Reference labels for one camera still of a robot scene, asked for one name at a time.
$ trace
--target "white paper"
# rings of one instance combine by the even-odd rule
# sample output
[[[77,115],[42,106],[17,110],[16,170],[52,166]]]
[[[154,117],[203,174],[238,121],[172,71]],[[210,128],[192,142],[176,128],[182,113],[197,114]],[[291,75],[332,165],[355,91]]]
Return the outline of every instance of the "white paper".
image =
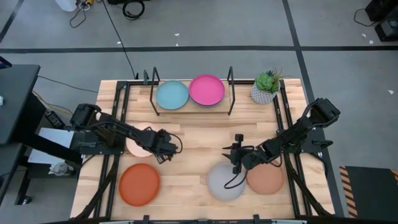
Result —
[[[42,136],[45,139],[58,143],[61,146],[65,146],[67,148],[70,147],[73,134],[73,131],[52,128],[41,128],[39,132],[39,136]],[[50,156],[45,152],[33,149],[29,156],[28,162],[39,164],[57,164],[59,162],[65,162],[65,160],[57,158],[55,156]]]

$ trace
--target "gray plate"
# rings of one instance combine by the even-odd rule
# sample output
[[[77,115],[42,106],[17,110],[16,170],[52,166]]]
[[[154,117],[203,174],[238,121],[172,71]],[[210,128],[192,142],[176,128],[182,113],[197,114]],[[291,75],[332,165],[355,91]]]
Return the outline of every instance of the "gray plate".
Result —
[[[246,186],[246,181],[233,189],[225,189],[224,184],[230,181],[235,174],[232,173],[233,165],[229,162],[220,162],[211,168],[207,175],[207,187],[210,193],[218,200],[228,202],[238,198]],[[244,178],[245,170],[229,184],[229,186],[238,184]]]

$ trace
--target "succulent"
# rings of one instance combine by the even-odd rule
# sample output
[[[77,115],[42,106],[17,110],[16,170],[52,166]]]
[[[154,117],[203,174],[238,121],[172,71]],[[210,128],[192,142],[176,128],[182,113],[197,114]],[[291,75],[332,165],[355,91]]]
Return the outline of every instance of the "succulent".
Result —
[[[277,69],[269,70],[261,73],[256,78],[256,86],[258,90],[268,91],[270,93],[275,93],[279,89],[279,80],[282,75],[278,73]]]

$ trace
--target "pink plate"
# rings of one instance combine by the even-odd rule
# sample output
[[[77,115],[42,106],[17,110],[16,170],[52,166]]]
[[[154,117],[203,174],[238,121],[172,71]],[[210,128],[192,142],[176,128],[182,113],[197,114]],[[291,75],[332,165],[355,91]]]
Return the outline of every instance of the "pink plate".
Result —
[[[189,85],[189,95],[203,106],[219,103],[224,98],[224,94],[224,83],[214,75],[199,75]]]

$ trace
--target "potted plant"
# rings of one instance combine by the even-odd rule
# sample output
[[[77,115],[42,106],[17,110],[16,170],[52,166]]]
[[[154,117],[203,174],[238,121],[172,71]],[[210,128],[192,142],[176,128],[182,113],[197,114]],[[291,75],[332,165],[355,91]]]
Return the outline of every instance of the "potted plant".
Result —
[[[261,73],[251,88],[251,98],[259,104],[272,102],[280,89],[279,80],[282,78],[281,72],[277,69]]]

